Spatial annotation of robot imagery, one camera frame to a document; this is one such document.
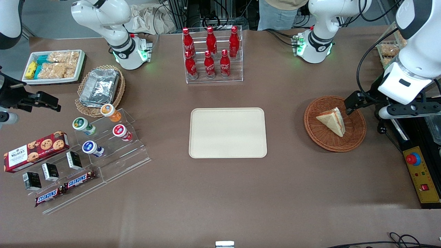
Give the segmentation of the right arm gripper body black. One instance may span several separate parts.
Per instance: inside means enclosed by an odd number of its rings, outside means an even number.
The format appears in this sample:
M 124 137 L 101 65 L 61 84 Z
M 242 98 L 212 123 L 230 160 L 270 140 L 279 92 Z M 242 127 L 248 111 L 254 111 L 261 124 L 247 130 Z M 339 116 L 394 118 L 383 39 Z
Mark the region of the right arm gripper body black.
M 35 100 L 31 97 L 33 94 L 27 92 L 24 88 L 27 83 L 9 77 L 2 72 L 0 75 L 0 106 L 6 109 L 14 108 L 31 112 L 36 104 Z

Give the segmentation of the left arm gripper body black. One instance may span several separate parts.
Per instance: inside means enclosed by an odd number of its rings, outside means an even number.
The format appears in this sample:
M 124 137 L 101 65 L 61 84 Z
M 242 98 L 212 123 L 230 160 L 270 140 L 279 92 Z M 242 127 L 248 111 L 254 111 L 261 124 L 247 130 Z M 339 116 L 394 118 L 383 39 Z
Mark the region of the left arm gripper body black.
M 381 93 L 378 89 L 379 86 L 383 83 L 383 80 L 384 74 L 381 74 L 379 77 L 376 78 L 375 81 L 373 81 L 368 91 L 363 90 L 362 85 L 358 82 L 360 97 L 367 103 L 388 104 L 388 97 Z

